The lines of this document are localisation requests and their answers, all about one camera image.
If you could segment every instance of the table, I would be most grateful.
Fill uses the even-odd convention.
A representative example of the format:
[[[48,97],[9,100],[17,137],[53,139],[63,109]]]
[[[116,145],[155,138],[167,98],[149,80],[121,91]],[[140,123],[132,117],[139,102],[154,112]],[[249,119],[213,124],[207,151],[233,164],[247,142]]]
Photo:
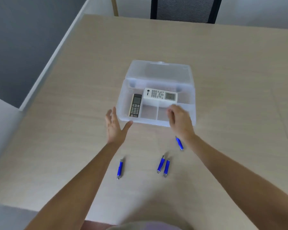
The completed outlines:
[[[0,204],[40,210],[99,152],[134,59],[190,65],[196,133],[288,193],[288,30],[85,15],[0,159]],[[167,178],[156,172],[165,152]],[[169,128],[138,123],[87,219],[255,229]]]

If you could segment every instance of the open lid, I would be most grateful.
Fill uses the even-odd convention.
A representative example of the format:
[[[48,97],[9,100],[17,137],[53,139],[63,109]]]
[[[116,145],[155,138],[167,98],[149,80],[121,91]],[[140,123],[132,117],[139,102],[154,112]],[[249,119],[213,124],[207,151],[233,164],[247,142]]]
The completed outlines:
[[[194,86],[189,65],[169,64],[161,61],[133,60],[126,74],[126,79],[128,78],[184,83]]]

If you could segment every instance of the plastic box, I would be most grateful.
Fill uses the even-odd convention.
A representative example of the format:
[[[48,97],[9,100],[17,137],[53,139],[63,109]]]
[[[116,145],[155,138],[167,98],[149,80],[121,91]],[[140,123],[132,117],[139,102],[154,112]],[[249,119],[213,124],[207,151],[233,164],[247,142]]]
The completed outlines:
[[[169,127],[167,107],[147,105],[144,99],[139,117],[129,117],[132,95],[143,94],[145,88],[177,92],[177,105],[188,111],[193,126],[196,124],[195,88],[189,65],[133,60],[119,94],[116,109],[120,120]]]

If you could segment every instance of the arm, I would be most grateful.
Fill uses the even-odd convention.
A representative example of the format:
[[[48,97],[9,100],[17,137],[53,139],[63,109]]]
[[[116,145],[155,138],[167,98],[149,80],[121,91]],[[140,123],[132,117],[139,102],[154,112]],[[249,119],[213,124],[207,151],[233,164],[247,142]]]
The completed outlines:
[[[78,230],[92,205],[111,159],[125,141],[132,121],[120,129],[113,108],[106,114],[108,143],[36,215],[25,230]]]
[[[190,116],[181,107],[167,111],[170,126],[260,230],[288,229],[288,195],[195,135]]]

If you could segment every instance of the person's left hand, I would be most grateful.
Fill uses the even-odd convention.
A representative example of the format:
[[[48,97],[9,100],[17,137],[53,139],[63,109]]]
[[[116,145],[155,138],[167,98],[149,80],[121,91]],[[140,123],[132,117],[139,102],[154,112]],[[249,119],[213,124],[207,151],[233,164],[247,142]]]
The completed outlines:
[[[116,116],[115,107],[113,107],[113,110],[108,110],[105,119],[106,119],[108,143],[115,143],[121,146],[126,139],[127,131],[133,124],[133,121],[129,121],[128,123],[126,123],[123,130],[121,130],[121,127],[119,126],[119,121]]]

